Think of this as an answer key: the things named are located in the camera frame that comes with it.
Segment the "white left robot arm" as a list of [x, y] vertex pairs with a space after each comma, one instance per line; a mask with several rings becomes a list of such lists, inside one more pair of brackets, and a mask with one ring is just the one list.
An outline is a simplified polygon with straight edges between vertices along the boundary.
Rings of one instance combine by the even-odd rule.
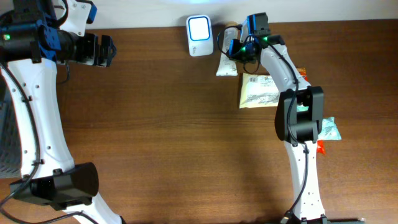
[[99, 192], [91, 162], [76, 164], [66, 144], [57, 102], [57, 67], [108, 67], [110, 36], [87, 33], [92, 1], [14, 1], [1, 16], [1, 75], [11, 92], [21, 148], [21, 178], [9, 198], [62, 211], [80, 223], [122, 223]]

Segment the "cream yellow food pouch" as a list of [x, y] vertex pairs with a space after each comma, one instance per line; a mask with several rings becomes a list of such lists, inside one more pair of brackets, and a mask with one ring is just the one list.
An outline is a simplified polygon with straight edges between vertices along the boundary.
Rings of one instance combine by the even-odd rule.
[[239, 108], [275, 107], [279, 91], [270, 75], [243, 73]]

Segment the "orange spaghetti package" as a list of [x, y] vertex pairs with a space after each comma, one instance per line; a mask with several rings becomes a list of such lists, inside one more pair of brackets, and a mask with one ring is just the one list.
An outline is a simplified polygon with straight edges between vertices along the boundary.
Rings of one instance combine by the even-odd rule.
[[[307, 70], [305, 68], [298, 68], [297, 69], [299, 74], [301, 74], [301, 76], [308, 81], [308, 76], [307, 76]], [[318, 140], [317, 141], [317, 152], [320, 154], [325, 155], [325, 148], [324, 148], [324, 141], [323, 140]]]

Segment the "teal wet wipes pack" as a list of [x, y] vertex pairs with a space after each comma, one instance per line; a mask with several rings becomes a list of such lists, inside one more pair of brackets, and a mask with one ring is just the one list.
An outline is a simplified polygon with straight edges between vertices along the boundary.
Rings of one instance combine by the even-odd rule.
[[335, 118], [324, 118], [322, 121], [322, 131], [318, 135], [319, 140], [339, 141], [342, 140], [341, 134], [336, 126]]

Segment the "small teal tissue pack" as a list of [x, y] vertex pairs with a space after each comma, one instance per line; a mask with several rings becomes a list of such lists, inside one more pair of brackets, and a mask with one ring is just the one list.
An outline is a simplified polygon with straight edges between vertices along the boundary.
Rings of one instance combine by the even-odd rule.
[[304, 105], [297, 106], [297, 112], [308, 111], [308, 109], [309, 109], [308, 106], [304, 106]]

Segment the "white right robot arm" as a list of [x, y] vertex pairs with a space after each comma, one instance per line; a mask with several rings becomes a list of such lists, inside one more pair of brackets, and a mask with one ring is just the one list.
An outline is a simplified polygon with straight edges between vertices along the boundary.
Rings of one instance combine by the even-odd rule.
[[281, 35], [273, 35], [266, 13], [252, 14], [237, 25], [241, 38], [233, 39], [228, 58], [256, 63], [271, 75], [279, 91], [274, 126], [290, 162], [294, 202], [281, 223], [328, 223], [317, 174], [317, 141], [322, 131], [324, 92], [311, 86], [289, 57]]

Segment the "white tube with cork cap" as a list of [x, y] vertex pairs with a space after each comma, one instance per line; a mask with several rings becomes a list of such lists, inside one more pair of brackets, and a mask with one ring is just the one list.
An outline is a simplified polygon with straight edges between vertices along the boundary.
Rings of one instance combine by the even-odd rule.
[[237, 22], [228, 22], [223, 32], [220, 32], [217, 36], [217, 47], [221, 52], [220, 64], [216, 72], [216, 76], [218, 77], [238, 75], [236, 62], [230, 60], [225, 55], [225, 53], [228, 52], [231, 41], [238, 36], [238, 30], [236, 28], [237, 25]]

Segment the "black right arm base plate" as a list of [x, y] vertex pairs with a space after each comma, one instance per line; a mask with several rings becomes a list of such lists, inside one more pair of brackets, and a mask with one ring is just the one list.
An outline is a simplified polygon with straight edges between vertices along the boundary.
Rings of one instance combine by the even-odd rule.
[[328, 220], [327, 224], [366, 224], [366, 221], [358, 219], [337, 219]]

